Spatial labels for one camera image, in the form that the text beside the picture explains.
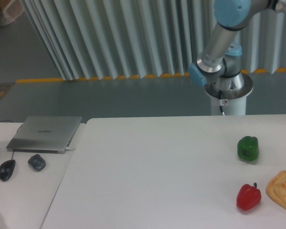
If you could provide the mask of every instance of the green bell pepper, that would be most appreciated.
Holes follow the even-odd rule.
[[[258,140],[256,137],[243,137],[237,144],[237,155],[244,160],[254,161],[258,157]]]

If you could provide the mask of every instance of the blue joint cap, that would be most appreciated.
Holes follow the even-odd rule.
[[[242,46],[237,42],[232,42],[226,55],[228,56],[241,56],[243,55]]]
[[[192,81],[195,84],[197,84],[200,87],[203,87],[207,84],[204,75],[202,75],[202,73],[199,71],[199,69],[196,67],[195,64],[191,63],[188,68],[188,71]]]
[[[246,19],[251,0],[215,0],[214,14],[219,24],[234,27]]]

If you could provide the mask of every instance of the black computer mouse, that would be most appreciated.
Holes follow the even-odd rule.
[[[16,165],[15,160],[5,161],[0,165],[0,179],[2,181],[7,181],[13,175],[14,168]]]
[[[35,154],[32,156],[29,160],[28,163],[32,166],[32,168],[36,171],[41,171],[43,168],[46,166],[45,160],[39,155]]]

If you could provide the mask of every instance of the gray floor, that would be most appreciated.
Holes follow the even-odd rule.
[[[252,74],[248,115],[286,114],[286,73]],[[210,115],[204,90],[189,77],[17,83],[0,100],[0,120],[23,122],[29,115],[96,117]]]
[[[247,114],[286,114],[286,73],[251,74],[254,91]],[[59,77],[23,14],[0,28],[0,83]],[[23,122],[29,115],[95,117],[210,115],[204,90],[189,77],[16,83],[0,100],[0,120]]]
[[[0,83],[59,77],[26,14],[0,28]]]

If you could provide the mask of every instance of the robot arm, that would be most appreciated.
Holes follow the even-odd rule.
[[[242,48],[233,40],[255,14],[266,9],[286,13],[286,0],[215,0],[217,24],[205,50],[189,66],[192,80],[205,86],[210,96],[232,100],[251,93],[251,78],[241,74]]]

